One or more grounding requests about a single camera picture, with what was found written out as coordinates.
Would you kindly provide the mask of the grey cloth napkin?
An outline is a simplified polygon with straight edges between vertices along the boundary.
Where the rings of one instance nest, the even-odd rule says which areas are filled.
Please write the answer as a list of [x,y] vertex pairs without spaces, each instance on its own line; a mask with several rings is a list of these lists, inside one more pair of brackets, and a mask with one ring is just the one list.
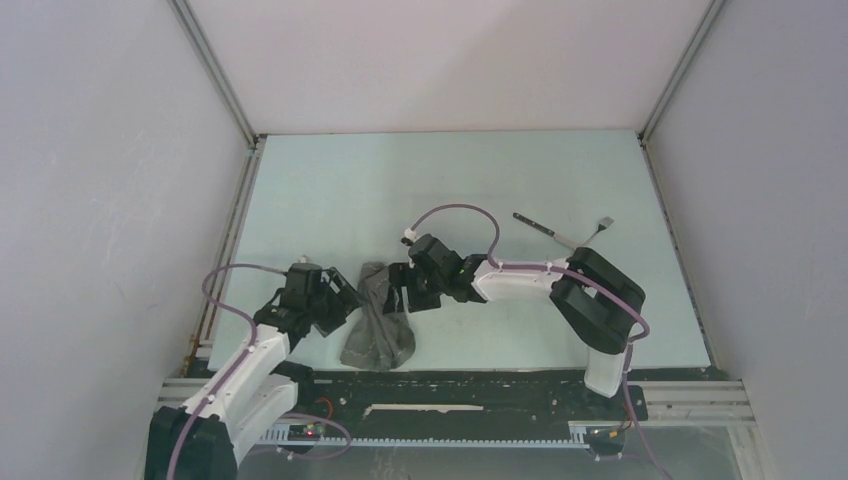
[[360,268],[357,290],[363,299],[360,318],[348,333],[339,355],[342,365],[372,372],[397,369],[415,353],[416,340],[406,314],[384,312],[389,299],[389,266],[366,262]]

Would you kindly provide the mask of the silver metal utensil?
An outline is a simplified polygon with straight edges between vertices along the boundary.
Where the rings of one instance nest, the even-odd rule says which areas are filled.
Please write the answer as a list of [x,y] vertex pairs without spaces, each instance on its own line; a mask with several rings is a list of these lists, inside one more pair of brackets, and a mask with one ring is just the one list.
[[563,246],[565,246],[565,247],[567,247],[571,250],[575,250],[575,249],[577,249],[581,246],[581,244],[579,242],[572,241],[572,240],[566,238],[565,236],[555,232],[554,230],[552,230],[552,229],[550,229],[550,228],[548,228],[544,225],[541,225],[538,222],[536,222],[532,219],[529,219],[528,217],[526,217],[526,216],[524,216],[524,215],[522,215],[518,212],[514,212],[512,214],[512,217],[515,220],[521,222],[522,224],[524,224],[524,225],[526,225],[526,226],[528,226],[528,227],[550,237],[555,242],[557,242],[557,243],[559,243],[559,244],[561,244],[561,245],[563,245]]

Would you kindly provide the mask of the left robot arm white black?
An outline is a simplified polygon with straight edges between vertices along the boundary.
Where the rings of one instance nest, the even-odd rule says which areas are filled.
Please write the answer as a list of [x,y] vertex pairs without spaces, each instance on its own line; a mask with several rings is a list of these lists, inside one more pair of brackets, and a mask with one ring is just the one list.
[[329,336],[364,297],[334,267],[294,263],[254,314],[237,351],[180,406],[162,406],[148,432],[146,479],[234,479],[264,433],[316,403],[312,368],[289,361],[310,332]]

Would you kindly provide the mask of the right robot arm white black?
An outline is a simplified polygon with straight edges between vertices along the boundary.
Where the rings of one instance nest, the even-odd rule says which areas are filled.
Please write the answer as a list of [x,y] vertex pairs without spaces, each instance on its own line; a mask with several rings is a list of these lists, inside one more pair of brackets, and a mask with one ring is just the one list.
[[590,248],[564,260],[526,264],[413,248],[409,261],[391,265],[389,278],[388,297],[380,303],[384,313],[437,309],[444,296],[458,303],[523,299],[555,307],[587,348],[581,402],[596,418],[620,407],[632,345],[650,332],[641,315],[644,290]]

